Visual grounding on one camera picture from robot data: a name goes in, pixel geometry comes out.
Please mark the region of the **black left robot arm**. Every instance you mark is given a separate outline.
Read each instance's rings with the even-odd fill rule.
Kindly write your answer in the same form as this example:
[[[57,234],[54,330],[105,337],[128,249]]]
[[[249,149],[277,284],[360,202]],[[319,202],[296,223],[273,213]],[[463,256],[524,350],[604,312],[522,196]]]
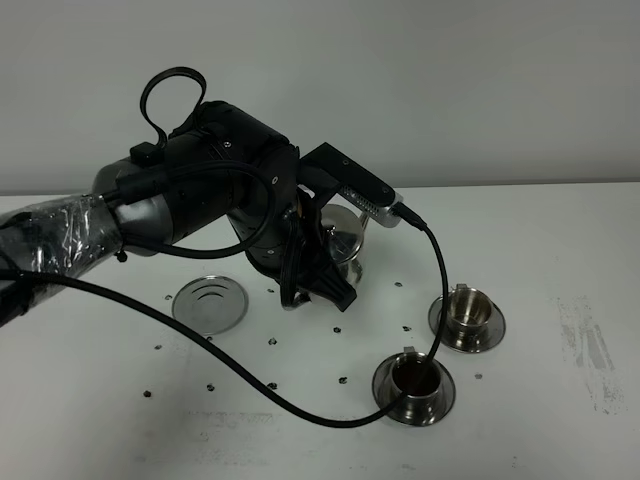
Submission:
[[[338,309],[355,289],[330,255],[299,149],[223,101],[199,106],[158,144],[103,167],[87,194],[1,217],[1,319],[9,322],[111,256],[214,260],[244,254],[275,280]]]

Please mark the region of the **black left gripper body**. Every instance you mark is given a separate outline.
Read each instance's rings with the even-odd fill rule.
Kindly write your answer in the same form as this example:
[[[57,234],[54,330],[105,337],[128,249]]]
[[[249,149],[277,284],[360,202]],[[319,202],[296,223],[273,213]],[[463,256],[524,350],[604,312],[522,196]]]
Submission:
[[[246,254],[250,264],[280,287],[280,303],[294,310],[318,297],[345,311],[357,298],[332,258],[321,208],[347,184],[355,163],[336,149],[314,149],[300,160],[293,199]]]

